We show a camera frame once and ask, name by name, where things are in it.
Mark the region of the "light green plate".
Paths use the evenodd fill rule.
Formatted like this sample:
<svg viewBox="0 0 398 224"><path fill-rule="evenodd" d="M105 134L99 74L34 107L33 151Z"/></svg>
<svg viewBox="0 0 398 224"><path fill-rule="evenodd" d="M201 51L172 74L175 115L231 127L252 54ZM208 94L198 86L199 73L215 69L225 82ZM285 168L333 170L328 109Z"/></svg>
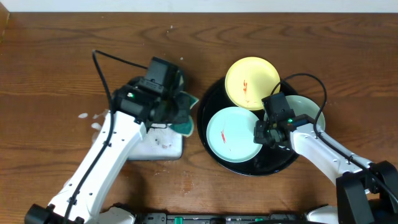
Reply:
<svg viewBox="0 0 398 224"><path fill-rule="evenodd" d="M311 99L299 95L288 95L285 98L296 116L307 114L312 119L316 118L320 108Z"/></svg>
<svg viewBox="0 0 398 224"><path fill-rule="evenodd" d="M215 113L207 126L210 149L220 159L239 163L256 156L262 144L254 142L254 127L259 118L240 107L228 107Z"/></svg>

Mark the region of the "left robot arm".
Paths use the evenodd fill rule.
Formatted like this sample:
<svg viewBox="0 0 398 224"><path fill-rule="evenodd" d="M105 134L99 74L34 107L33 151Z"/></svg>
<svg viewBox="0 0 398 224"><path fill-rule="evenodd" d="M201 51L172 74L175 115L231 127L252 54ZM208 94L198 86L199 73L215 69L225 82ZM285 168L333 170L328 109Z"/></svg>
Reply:
<svg viewBox="0 0 398 224"><path fill-rule="evenodd" d="M46 207L33 204L25 223L134 223L136 216L122 208L102 212L104 200L131 151L153 124L186 123L190 98L182 93L181 69L152 58L146 75L106 92L109 112L87 155L63 189Z"/></svg>

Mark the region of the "black rectangular soap tray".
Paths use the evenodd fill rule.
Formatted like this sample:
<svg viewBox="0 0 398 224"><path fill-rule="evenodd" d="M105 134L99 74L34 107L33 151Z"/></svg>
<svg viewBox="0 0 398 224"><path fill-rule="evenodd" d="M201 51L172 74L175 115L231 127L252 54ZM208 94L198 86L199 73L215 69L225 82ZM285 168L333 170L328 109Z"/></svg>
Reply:
<svg viewBox="0 0 398 224"><path fill-rule="evenodd" d="M143 141L130 152L128 160L154 161L179 159L183 154L183 136L170 128L150 128Z"/></svg>

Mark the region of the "black round tray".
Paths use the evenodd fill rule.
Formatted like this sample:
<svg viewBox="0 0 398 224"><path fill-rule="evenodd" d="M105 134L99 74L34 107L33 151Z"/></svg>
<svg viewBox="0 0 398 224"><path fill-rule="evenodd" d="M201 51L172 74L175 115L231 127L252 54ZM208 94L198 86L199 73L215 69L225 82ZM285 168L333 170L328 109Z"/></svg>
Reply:
<svg viewBox="0 0 398 224"><path fill-rule="evenodd" d="M298 154L288 149L273 149L262 146L259 153L245 162L227 162L211 150L206 137L207 124L219 110L233 106L224 87L224 78L220 78L206 91L201 99L197 114L197 128L203 147L207 153L224 168L241 175L265 176L275 174L293 163Z"/></svg>

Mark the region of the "light green plate front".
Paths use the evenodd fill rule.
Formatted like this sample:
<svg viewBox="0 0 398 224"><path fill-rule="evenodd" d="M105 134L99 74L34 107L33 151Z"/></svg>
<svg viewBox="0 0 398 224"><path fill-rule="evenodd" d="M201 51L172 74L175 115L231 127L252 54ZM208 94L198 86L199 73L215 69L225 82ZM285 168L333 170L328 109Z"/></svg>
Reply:
<svg viewBox="0 0 398 224"><path fill-rule="evenodd" d="M210 149L220 159L239 163L256 156L262 144L254 142L254 127L259 118L240 107L228 107L215 113L207 126Z"/></svg>

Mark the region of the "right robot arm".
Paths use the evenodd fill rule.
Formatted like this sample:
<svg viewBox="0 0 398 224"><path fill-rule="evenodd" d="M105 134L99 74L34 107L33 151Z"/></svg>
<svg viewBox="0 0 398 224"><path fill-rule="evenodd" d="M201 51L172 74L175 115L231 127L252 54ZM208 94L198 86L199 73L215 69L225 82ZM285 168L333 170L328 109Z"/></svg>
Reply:
<svg viewBox="0 0 398 224"><path fill-rule="evenodd" d="M397 169L373 163L335 141L307 114L295 115L283 93L262 99L267 118L257 121L254 142L290 149L308 159L336 187L337 205L305 215L306 223L397 223Z"/></svg>

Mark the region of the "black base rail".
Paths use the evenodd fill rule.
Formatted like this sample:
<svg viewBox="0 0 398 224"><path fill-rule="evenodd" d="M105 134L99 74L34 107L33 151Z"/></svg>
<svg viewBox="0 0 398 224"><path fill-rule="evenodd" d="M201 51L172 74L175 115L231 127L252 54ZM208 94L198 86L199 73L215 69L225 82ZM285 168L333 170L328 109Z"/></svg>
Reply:
<svg viewBox="0 0 398 224"><path fill-rule="evenodd" d="M139 213L135 223L138 224L247 224L247 223L305 223L303 215L168 215L166 213Z"/></svg>

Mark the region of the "yellow plate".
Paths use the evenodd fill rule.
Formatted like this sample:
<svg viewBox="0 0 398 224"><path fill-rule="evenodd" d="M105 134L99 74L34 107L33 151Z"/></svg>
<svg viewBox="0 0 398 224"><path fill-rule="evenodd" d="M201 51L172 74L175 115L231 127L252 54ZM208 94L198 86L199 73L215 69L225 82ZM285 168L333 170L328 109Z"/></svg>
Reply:
<svg viewBox="0 0 398 224"><path fill-rule="evenodd" d="M259 57L242 58L229 68L224 86L229 99L241 108L263 109L262 99L278 93L280 76L275 67Z"/></svg>

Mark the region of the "green yellow sponge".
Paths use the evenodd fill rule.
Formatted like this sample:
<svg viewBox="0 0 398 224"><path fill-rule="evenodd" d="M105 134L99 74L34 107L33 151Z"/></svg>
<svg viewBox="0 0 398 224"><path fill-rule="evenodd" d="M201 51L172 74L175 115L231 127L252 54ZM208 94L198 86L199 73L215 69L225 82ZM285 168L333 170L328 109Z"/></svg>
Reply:
<svg viewBox="0 0 398 224"><path fill-rule="evenodd" d="M178 123L171 124L169 128L182 136L189 137L194 130L194 122L191 116L192 108L199 102L199 99L186 91L181 91L176 100L181 103L181 110L178 114Z"/></svg>

